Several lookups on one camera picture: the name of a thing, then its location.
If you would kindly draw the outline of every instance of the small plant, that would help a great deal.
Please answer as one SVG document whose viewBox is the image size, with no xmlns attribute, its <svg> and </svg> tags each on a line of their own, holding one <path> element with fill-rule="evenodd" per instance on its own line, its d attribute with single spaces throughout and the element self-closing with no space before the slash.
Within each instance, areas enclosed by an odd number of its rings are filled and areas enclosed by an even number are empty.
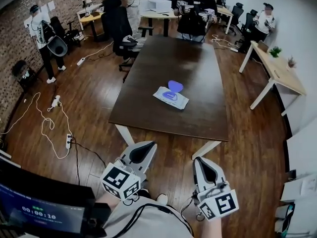
<svg viewBox="0 0 317 238">
<path fill-rule="evenodd" d="M 271 56 L 274 57 L 274 58 L 278 58 L 278 54 L 281 53 L 281 52 L 282 52 L 282 49 L 277 47 L 277 46 L 269 51 Z"/>
<path fill-rule="evenodd" d="M 288 59 L 288 66 L 290 68 L 296 68 L 296 62 L 295 62 L 293 56 L 291 56 L 291 58 Z"/>
</svg>

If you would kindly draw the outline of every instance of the white wall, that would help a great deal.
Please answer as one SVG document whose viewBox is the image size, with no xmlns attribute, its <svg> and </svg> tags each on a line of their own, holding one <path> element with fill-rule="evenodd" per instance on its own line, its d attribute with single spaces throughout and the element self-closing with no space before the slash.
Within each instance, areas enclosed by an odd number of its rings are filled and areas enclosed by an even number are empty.
<svg viewBox="0 0 317 238">
<path fill-rule="evenodd" d="M 232 9 L 237 2 L 244 5 L 242 23 L 251 9 L 264 9 L 264 2 L 274 6 L 277 31 L 267 42 L 281 47 L 284 57 L 294 57 L 296 73 L 307 91 L 307 96 L 300 97 L 287 114 L 294 135 L 317 117 L 317 0 L 227 0 L 227 5 Z M 282 86 L 278 89 L 285 107 L 297 97 Z"/>
</svg>

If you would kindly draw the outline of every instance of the shoe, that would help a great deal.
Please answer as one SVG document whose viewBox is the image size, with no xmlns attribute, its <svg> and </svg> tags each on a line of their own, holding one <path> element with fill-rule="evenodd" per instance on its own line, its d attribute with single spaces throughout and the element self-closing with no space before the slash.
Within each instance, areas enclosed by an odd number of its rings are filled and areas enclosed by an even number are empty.
<svg viewBox="0 0 317 238">
<path fill-rule="evenodd" d="M 56 78 L 52 77 L 51 79 L 46 80 L 48 84 L 54 83 L 56 81 Z"/>
<path fill-rule="evenodd" d="M 58 70 L 66 70 L 66 67 L 63 65 L 62 68 L 59 68 L 59 67 L 58 67 Z"/>
<path fill-rule="evenodd" d="M 157 203 L 160 203 L 161 205 L 167 205 L 168 197 L 165 194 L 161 194 L 157 198 Z"/>
</svg>

